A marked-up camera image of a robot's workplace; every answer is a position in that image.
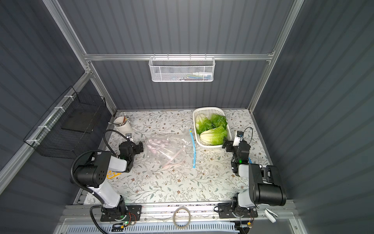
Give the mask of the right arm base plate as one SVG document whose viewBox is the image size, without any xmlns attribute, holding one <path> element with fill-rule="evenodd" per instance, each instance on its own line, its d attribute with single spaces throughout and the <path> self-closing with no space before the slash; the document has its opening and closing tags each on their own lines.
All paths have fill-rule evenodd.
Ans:
<svg viewBox="0 0 374 234">
<path fill-rule="evenodd" d="M 235 207 L 231 202 L 218 203 L 214 208 L 214 211 L 219 214 L 220 219 L 230 219 L 230 218 L 249 218 L 254 219 L 258 217 L 257 210 L 245 207 Z"/>
</svg>

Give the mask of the chinese cabbage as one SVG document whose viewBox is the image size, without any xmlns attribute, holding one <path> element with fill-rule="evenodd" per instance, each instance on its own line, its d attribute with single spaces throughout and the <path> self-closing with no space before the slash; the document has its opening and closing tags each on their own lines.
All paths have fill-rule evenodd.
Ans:
<svg viewBox="0 0 374 234">
<path fill-rule="evenodd" d="M 209 146 L 222 145 L 227 135 L 227 130 L 223 126 L 219 126 L 202 132 L 200 134 L 200 142 Z"/>
<path fill-rule="evenodd" d="M 207 130 L 213 129 L 212 122 L 203 114 L 199 114 L 195 118 L 195 128 L 197 134 L 201 134 Z"/>
<path fill-rule="evenodd" d="M 222 126 L 224 129 L 226 129 L 228 125 L 227 118 L 218 114 L 212 114 L 210 117 L 210 121 L 214 128 Z"/>
</svg>

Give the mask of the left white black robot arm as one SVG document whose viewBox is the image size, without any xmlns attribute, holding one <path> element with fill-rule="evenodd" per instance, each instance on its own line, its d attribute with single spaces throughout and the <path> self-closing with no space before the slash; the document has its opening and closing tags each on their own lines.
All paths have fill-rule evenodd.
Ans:
<svg viewBox="0 0 374 234">
<path fill-rule="evenodd" d="M 125 141 L 119 145 L 120 155 L 111 151 L 94 150 L 78 156 L 70 170 L 71 182 L 100 201 L 101 222 L 140 220 L 141 205 L 127 205 L 122 195 L 114 190 L 107 179 L 108 171 L 128 173 L 134 157 L 144 152 L 143 143 Z"/>
</svg>

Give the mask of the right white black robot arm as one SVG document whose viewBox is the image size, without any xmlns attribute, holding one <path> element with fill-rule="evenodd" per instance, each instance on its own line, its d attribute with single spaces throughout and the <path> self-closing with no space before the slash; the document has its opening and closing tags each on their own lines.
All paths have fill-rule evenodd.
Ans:
<svg viewBox="0 0 374 234">
<path fill-rule="evenodd" d="M 229 141 L 226 138 L 222 146 L 232 153 L 231 168 L 236 176 L 248 178 L 248 189 L 236 193 L 229 204 L 219 204 L 221 218 L 256 217 L 256 206 L 283 206 L 286 194 L 279 171 L 274 165 L 251 163 L 249 153 L 251 146 L 243 139 Z"/>
</svg>

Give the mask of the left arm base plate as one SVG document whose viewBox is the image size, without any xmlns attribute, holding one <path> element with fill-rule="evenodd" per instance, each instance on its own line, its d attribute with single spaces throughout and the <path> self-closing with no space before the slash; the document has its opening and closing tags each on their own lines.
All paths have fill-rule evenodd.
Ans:
<svg viewBox="0 0 374 234">
<path fill-rule="evenodd" d="M 102 208 L 101 222 L 136 222 L 140 220 L 141 205 L 125 205 L 117 208 Z"/>
</svg>

